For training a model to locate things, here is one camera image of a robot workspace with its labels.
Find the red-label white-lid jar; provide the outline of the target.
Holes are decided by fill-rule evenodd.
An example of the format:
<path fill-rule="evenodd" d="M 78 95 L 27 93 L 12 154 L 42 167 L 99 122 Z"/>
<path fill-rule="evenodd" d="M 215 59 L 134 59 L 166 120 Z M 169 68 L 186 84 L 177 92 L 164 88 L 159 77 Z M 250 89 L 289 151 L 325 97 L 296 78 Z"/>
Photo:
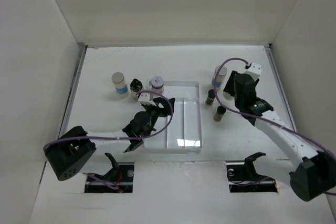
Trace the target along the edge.
<path fill-rule="evenodd" d="M 149 89 L 155 95 L 164 94 L 164 80 L 161 76 L 154 76 L 149 82 Z"/>

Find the blue-label white bead jar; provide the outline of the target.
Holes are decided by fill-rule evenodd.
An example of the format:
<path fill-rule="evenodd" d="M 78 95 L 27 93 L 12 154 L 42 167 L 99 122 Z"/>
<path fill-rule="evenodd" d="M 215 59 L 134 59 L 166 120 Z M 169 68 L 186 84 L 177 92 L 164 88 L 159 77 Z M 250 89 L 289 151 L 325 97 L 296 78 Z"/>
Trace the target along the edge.
<path fill-rule="evenodd" d="M 227 75 L 227 68 L 226 67 L 221 67 L 218 65 L 215 68 L 213 77 L 212 77 L 212 86 L 214 86 L 216 89 L 219 89 L 222 86 L 222 83 Z"/>

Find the black-cap red-label spice bottle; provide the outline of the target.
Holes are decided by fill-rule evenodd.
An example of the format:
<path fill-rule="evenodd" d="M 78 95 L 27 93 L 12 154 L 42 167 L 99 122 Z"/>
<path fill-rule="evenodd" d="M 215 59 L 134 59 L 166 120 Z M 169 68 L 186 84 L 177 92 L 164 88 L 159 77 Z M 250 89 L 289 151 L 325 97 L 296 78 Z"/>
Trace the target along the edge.
<path fill-rule="evenodd" d="M 223 107 L 223 106 L 218 106 L 217 110 L 216 110 L 216 113 L 213 117 L 214 121 L 215 122 L 220 122 L 225 113 L 226 113 L 226 108 Z"/>

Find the black-top white powder bottle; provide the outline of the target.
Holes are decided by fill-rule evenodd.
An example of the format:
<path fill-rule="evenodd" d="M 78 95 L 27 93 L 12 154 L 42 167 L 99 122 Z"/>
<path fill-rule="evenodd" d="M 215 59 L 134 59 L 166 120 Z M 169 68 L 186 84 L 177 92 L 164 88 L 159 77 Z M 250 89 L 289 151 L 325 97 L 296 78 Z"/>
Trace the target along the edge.
<path fill-rule="evenodd" d="M 139 92 L 143 90 L 143 84 L 138 79 L 133 79 L 130 83 L 130 91 L 134 100 L 138 100 Z"/>

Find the blue-label silver-lid jar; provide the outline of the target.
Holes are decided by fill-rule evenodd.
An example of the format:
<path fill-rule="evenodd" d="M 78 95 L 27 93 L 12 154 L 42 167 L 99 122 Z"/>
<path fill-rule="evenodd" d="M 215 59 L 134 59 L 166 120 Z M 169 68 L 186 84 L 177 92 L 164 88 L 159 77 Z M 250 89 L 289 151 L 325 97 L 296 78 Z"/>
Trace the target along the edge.
<path fill-rule="evenodd" d="M 111 80 L 114 84 L 117 94 L 119 95 L 128 94 L 128 86 L 123 73 L 121 72 L 113 73 L 111 76 Z"/>

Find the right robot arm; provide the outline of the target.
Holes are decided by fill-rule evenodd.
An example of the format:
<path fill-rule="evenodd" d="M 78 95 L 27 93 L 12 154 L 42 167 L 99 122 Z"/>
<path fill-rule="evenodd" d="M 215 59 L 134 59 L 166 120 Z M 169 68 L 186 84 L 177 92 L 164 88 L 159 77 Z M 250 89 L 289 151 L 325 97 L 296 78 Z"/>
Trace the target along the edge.
<path fill-rule="evenodd" d="M 270 176 L 291 187 L 303 201 L 335 188 L 335 156 L 323 146 L 286 127 L 274 108 L 257 97 L 255 81 L 247 73 L 233 71 L 228 81 L 237 113 L 267 135 L 287 156 L 289 165 L 276 169 L 261 161 L 264 153 L 246 158 L 244 175 L 251 180 Z"/>

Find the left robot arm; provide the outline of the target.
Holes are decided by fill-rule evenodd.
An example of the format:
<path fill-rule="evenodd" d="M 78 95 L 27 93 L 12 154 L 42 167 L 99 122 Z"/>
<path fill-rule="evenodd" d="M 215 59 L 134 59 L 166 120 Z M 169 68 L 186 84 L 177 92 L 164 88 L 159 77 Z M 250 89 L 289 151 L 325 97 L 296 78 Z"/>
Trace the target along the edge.
<path fill-rule="evenodd" d="M 130 123 L 121 130 L 121 136 L 109 136 L 109 141 L 127 140 L 130 145 L 125 152 L 136 150 L 144 139 L 152 138 L 159 117 L 168 118 L 174 113 L 175 98 L 153 99 L 153 104 L 143 105 L 144 111 L 135 114 Z M 75 126 L 56 141 L 46 144 L 44 154 L 57 179 L 65 181 L 74 177 L 97 150 L 94 140 L 102 143 L 103 137 L 88 137 L 82 126 Z"/>

